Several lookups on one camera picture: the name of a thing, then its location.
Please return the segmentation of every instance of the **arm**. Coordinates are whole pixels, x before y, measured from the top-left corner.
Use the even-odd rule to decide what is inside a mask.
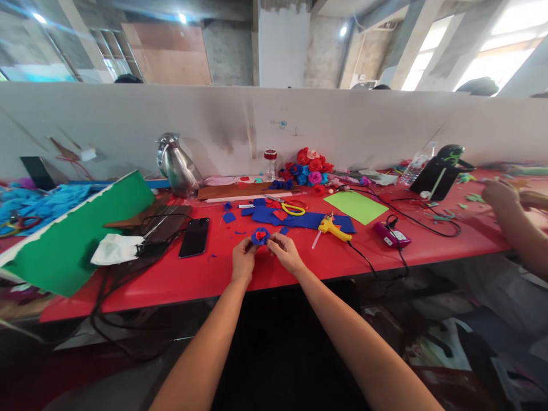
[[[398,354],[304,265],[293,240],[279,233],[274,233],[271,240],[268,248],[301,284],[371,408],[441,411],[436,399]]]
[[[524,266],[548,281],[548,236],[525,215],[524,207],[544,208],[546,198],[530,191],[518,193],[503,182],[486,180],[483,199],[493,207],[502,234],[518,252]]]
[[[258,247],[248,237],[232,253],[232,281],[171,369],[150,411],[209,410],[227,360]]]

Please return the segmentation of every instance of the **green board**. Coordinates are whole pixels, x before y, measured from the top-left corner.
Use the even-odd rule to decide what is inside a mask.
[[[369,224],[388,210],[388,207],[355,191],[341,191],[324,200],[363,225]]]
[[[91,197],[49,229],[25,244],[3,270],[54,294],[71,297],[90,278],[97,265],[90,260],[99,242],[116,228],[103,228],[112,221],[131,218],[155,200],[142,175],[135,171]]]

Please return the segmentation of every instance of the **phone screen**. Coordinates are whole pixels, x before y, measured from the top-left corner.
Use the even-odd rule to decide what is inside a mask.
[[[203,254],[206,251],[208,230],[209,218],[191,220],[184,233],[179,258]]]
[[[41,190],[53,190],[57,185],[53,182],[50,174],[47,172],[44,161],[40,157],[20,157],[23,165],[27,169],[34,185]]]

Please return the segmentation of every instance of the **felt flower bouquet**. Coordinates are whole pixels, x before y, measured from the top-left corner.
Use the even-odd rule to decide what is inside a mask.
[[[278,175],[286,182],[295,179],[300,186],[314,187],[315,193],[322,195],[329,172],[333,172],[333,164],[328,163],[317,151],[305,147],[297,153],[297,163],[286,163]]]

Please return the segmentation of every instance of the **human hand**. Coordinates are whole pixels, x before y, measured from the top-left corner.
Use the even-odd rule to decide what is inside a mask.
[[[299,271],[306,269],[307,266],[301,260],[295,243],[289,237],[275,232],[267,241],[267,246],[291,274],[295,275]]]
[[[241,241],[232,250],[232,282],[243,281],[246,284],[251,282],[253,267],[255,266],[255,253],[258,245],[251,242],[251,237]]]
[[[519,204],[519,192],[510,184],[496,180],[483,180],[485,188],[481,197],[495,211],[514,208]]]

